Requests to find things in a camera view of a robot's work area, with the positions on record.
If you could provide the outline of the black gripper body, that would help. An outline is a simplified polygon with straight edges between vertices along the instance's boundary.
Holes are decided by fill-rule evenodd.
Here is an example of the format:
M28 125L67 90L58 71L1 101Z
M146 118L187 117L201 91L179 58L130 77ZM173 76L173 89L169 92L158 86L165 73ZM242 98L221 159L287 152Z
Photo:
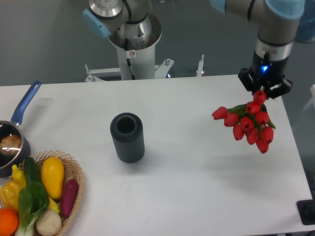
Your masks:
M284 79L284 69L287 58L271 60L270 53L265 53L263 58L254 53L250 76L255 86L275 86Z

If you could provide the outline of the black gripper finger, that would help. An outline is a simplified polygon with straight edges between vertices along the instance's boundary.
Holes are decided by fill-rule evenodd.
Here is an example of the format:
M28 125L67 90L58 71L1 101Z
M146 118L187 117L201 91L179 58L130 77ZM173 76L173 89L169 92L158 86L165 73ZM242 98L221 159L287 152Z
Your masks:
M238 78L247 91L255 93L257 91L254 73L250 68L242 68L238 74Z
M281 79L281 81L275 83L274 85L268 86L265 92L268 98L274 99L290 92L292 86L292 81L283 78Z

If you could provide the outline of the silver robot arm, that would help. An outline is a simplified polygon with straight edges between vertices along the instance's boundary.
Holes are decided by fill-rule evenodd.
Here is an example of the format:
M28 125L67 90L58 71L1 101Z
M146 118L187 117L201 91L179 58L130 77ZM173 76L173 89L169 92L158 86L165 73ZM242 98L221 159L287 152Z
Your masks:
M304 4L302 0L211 1L216 10L259 27L252 64L238 75L247 91L264 89L267 97L276 98L291 90L284 69ZM109 38L123 52L153 47L161 37L160 22L143 0L91 0L82 16L91 31Z

